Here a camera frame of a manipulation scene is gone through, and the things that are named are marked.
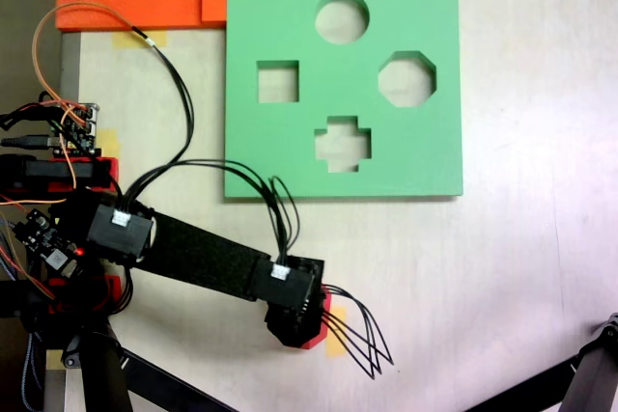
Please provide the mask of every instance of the white table surface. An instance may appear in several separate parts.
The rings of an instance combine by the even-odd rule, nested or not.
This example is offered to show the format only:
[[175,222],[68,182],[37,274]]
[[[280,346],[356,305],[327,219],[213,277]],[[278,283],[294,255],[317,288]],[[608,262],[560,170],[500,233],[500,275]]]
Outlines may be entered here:
[[[323,345],[282,347],[261,303],[138,270],[113,318],[125,347],[243,412],[362,412],[465,410],[586,343],[618,310],[618,1],[460,2],[464,195],[299,205],[294,253],[373,310],[396,366],[371,381]],[[168,40],[195,101],[190,156],[221,156],[225,33]],[[118,130],[127,187],[180,146],[177,91],[107,33],[83,34],[80,58],[79,98]],[[265,207],[224,203],[218,172],[177,169],[141,199],[275,252]],[[80,389],[72,371],[67,410]]]

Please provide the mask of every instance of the square hole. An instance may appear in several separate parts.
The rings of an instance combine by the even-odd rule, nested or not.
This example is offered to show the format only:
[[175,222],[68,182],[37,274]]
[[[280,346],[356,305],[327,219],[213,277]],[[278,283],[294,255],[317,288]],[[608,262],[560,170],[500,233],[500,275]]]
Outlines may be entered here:
[[295,103],[298,94],[298,61],[258,62],[260,103]]

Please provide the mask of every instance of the black wire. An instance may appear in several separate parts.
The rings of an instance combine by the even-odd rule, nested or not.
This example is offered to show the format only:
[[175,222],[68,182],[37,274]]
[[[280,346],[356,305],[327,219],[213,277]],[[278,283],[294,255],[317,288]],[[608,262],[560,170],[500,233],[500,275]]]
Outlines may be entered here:
[[41,103],[41,102],[45,101],[45,96],[48,96],[48,97],[49,97],[49,99],[51,99],[51,95],[49,94],[49,92],[48,92],[48,91],[42,91],[42,92],[39,94],[39,103]]
[[[249,175],[244,173],[243,171],[228,166],[228,164],[239,166],[242,169],[248,171],[251,175],[255,177],[252,179]],[[277,239],[277,246],[279,248],[279,259],[277,260],[280,263],[285,263],[287,259],[287,231],[285,228],[285,223],[283,221],[283,217],[281,214],[281,210],[279,209],[279,204],[277,202],[275,194],[268,188],[264,180],[251,168],[248,166],[239,163],[237,161],[225,160],[225,159],[186,159],[182,161],[176,161],[173,163],[167,163],[162,166],[158,166],[156,168],[151,169],[149,172],[145,173],[141,176],[136,182],[134,182],[131,187],[126,191],[125,194],[125,205],[129,206],[134,200],[136,200],[137,188],[139,185],[144,184],[149,179],[152,179],[153,176],[157,176],[162,174],[163,172],[167,172],[169,169],[177,167],[177,166],[202,166],[207,168],[220,169],[222,171],[226,171],[232,173],[244,181],[246,181],[254,190],[256,190],[260,196],[263,198],[265,203],[267,204],[269,213],[274,215],[274,219],[272,215],[270,216],[271,222],[273,224],[273,229],[275,232],[275,237]]]
[[[137,33],[139,36],[141,36],[144,40],[148,39],[148,36],[143,31],[141,31],[139,28],[133,27],[132,30],[135,33]],[[179,75],[174,65],[172,65],[172,63],[168,60],[165,54],[161,52],[156,45],[153,45],[153,50],[158,55],[158,57],[161,59],[165,67],[167,67],[170,75],[172,76],[172,79],[174,80],[174,83],[176,84],[179,94],[181,96],[181,101],[183,103],[183,109],[184,109],[184,115],[186,118],[186,139],[180,151],[172,158],[172,160],[169,163],[164,165],[162,169],[157,170],[155,172],[151,172],[151,174],[147,178],[142,177],[131,185],[131,187],[129,188],[129,190],[131,191],[131,196],[129,196],[129,198],[126,199],[125,201],[123,202],[119,201],[117,203],[118,207],[122,210],[128,210],[130,207],[130,203],[135,198],[137,198],[137,196],[139,196],[139,194],[142,191],[144,191],[144,189],[151,182],[155,181],[155,179],[163,175],[168,169],[172,167],[173,163],[181,159],[181,157],[184,155],[184,153],[187,151],[187,149],[189,148],[191,144],[191,140],[193,138],[193,132],[195,130],[195,109],[193,107],[193,100],[191,99],[191,95],[188,89],[186,88],[186,84],[184,84],[183,79]]]
[[133,279],[131,278],[131,271],[128,266],[125,266],[125,289],[123,290],[123,294],[121,295],[120,300],[118,301],[117,306],[110,313],[111,316],[121,313],[126,309],[126,307],[131,302],[133,298]]
[[288,186],[278,176],[273,176],[272,179],[277,181],[277,182],[279,182],[279,184],[285,190],[286,195],[288,196],[288,200],[290,201],[290,204],[292,205],[292,208],[294,210],[294,214],[295,214],[295,217],[296,217],[296,233],[294,235],[294,238],[291,238],[289,240],[289,242],[288,242],[288,251],[290,251],[290,249],[294,246],[294,244],[298,240],[298,236],[300,235],[300,214],[298,214],[298,208],[296,207],[296,202],[294,201],[294,197],[290,194],[290,190],[288,190]]
[[281,200],[281,196],[279,195],[279,192],[277,191],[277,187],[274,185],[274,178],[270,178],[268,180],[268,183],[270,184],[270,191],[272,192],[275,200],[277,201],[277,207],[279,205],[281,206],[281,209],[283,210],[283,214],[286,218],[286,223],[288,224],[288,228],[286,230],[290,232],[288,234],[288,238],[286,239],[286,249],[287,249],[288,244],[290,243],[290,237],[292,237],[292,221],[290,220],[290,215],[288,214],[288,211],[286,210],[286,206],[283,204],[283,200]]
[[372,380],[375,380],[375,379],[376,379],[376,376],[374,375],[374,373],[373,373],[372,371],[368,371],[368,370],[367,370],[367,368],[366,368],[365,366],[363,366],[362,362],[360,362],[360,361],[356,358],[356,356],[355,356],[355,355],[351,352],[351,350],[350,350],[350,348],[348,347],[348,345],[347,345],[347,344],[346,344],[346,343],[345,343],[345,342],[341,339],[341,337],[339,336],[339,334],[337,333],[337,331],[336,331],[336,330],[332,327],[332,325],[330,325],[330,324],[328,323],[328,321],[326,321],[326,320],[324,320],[324,319],[322,320],[322,323],[323,323],[324,325],[326,325],[326,327],[328,327],[328,328],[330,329],[330,331],[332,332],[332,334],[333,334],[335,337],[337,337],[337,340],[339,340],[339,343],[341,343],[341,346],[343,346],[343,347],[346,349],[346,351],[347,351],[347,352],[348,352],[348,354],[352,357],[352,359],[354,360],[354,362],[355,362],[356,364],[358,364],[358,366],[359,366],[360,368],[362,368],[362,369],[363,369],[363,371],[364,371],[365,373],[367,373],[367,375],[368,375],[368,376],[369,376]]
[[[356,350],[357,350],[357,351],[358,351],[358,352],[359,352],[359,353],[360,353],[360,354],[361,354],[361,355],[365,358],[365,360],[369,361],[369,365],[371,366],[371,372],[372,372],[372,374],[373,374],[373,372],[374,372],[374,369],[376,369],[376,371],[378,371],[378,373],[382,373],[382,370],[381,370],[381,368],[379,367],[379,364],[374,363],[374,361],[373,361],[373,359],[372,359],[372,356],[369,356],[369,355],[365,354],[365,353],[363,352],[363,350],[362,350],[362,349],[358,346],[358,344],[356,344],[356,343],[354,342],[354,340],[350,337],[350,335],[348,335],[348,334],[347,334],[347,333],[346,333],[346,332],[345,332],[345,331],[341,328],[341,325],[340,325],[340,324],[339,324],[339,322],[338,322],[338,321],[340,321],[341,319],[338,319],[338,318],[336,318],[336,317],[331,318],[331,316],[332,316],[332,314],[331,314],[331,313],[329,313],[329,312],[327,312],[327,311],[324,311],[324,314],[323,314],[323,320],[324,320],[324,319],[326,319],[328,322],[330,322],[330,323],[334,324],[334,325],[335,325],[335,327],[339,329],[339,331],[341,332],[341,334],[342,334],[344,337],[346,337],[346,339],[347,339],[347,340],[351,343],[351,345],[352,345],[352,346],[354,346],[354,348],[355,348],[355,349],[356,349]],[[351,329],[350,329],[350,327],[349,327],[349,326],[347,326],[345,323],[343,323],[343,325],[344,325],[346,328],[348,328],[349,330],[351,330]],[[361,341],[363,341],[365,344],[369,344],[369,342],[368,342],[367,340],[363,339],[363,338],[362,338],[362,337],[360,337],[360,336],[359,336],[359,338],[360,338],[360,340],[361,340]]]
[[[332,294],[342,294],[340,291],[333,291],[332,289],[330,290],[332,292]],[[374,329],[371,325],[371,321],[370,319],[367,317],[367,315],[365,314],[365,312],[362,310],[362,308],[359,306],[358,307],[360,310],[360,313],[363,317],[363,322],[365,324],[365,334],[367,335],[367,340],[369,340],[371,338],[372,344],[373,346],[376,346],[376,337],[374,336]],[[368,347],[368,354],[369,357],[372,358],[373,357],[373,352],[371,350],[371,347]],[[376,362],[378,363],[379,366],[379,356],[376,354]]]
[[372,354],[374,352],[376,352],[377,354],[379,354],[380,356],[382,356],[384,359],[386,359],[387,361],[389,360],[388,357],[386,357],[386,354],[384,354],[382,351],[380,351],[378,349],[378,347],[376,346],[375,341],[371,342],[369,340],[369,338],[365,339],[362,337],[362,335],[360,335],[356,330],[354,330],[353,328],[351,328],[346,322],[344,322],[341,318],[339,318],[338,316],[336,316],[335,314],[330,313],[329,311],[324,311],[323,314],[325,316],[327,316],[329,319],[331,319],[331,321],[333,323],[336,323],[338,326],[339,324],[343,325],[344,327],[346,327],[348,330],[351,331],[351,333],[353,335],[355,335],[359,340],[361,340],[362,342],[364,342],[365,344],[367,344],[370,349],[372,350]]
[[371,314],[371,311],[369,311],[369,309],[367,309],[367,306],[365,306],[362,302],[360,302],[358,299],[354,298],[349,292],[345,291],[344,289],[340,288],[340,287],[336,287],[334,285],[329,285],[329,284],[324,284],[324,287],[326,287],[326,289],[328,289],[329,291],[331,291],[332,289],[334,289],[336,292],[333,294],[338,294],[340,296],[344,296],[346,298],[351,299],[354,303],[356,303],[356,305],[358,306],[358,308],[360,309],[361,313],[366,313],[368,317],[371,318],[371,320],[374,322],[374,325],[376,325],[376,329],[378,330],[378,334],[379,337],[382,341],[382,345],[384,346],[384,350],[386,351],[387,354],[387,358],[386,360],[388,362],[390,362],[391,364],[394,365],[393,363],[393,357],[390,353],[390,350],[388,349],[388,345],[386,344],[386,340],[384,339],[384,336],[382,334],[382,331],[379,328],[378,323],[376,322],[376,318],[374,317],[373,314]]

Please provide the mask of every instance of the circular hole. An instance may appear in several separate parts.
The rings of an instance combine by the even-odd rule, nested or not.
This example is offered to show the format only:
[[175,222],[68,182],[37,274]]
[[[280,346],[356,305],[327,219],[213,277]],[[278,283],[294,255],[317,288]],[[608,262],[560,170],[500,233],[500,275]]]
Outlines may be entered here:
[[368,26],[369,10],[363,0],[322,0],[318,6],[316,29],[325,41],[357,41]]

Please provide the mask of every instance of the black metal leg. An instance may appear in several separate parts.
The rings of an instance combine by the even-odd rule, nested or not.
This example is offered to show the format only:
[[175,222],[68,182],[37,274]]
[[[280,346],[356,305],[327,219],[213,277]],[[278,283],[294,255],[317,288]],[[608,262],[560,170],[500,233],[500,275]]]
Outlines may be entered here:
[[610,349],[601,343],[583,355],[560,412],[611,410],[618,386],[618,363]]
[[577,363],[577,356],[574,356],[467,412],[543,412],[565,397]]
[[162,409],[173,412],[238,412],[130,351],[125,350],[125,358],[128,389]]
[[79,362],[88,412],[132,412],[118,345],[100,334],[84,334]]

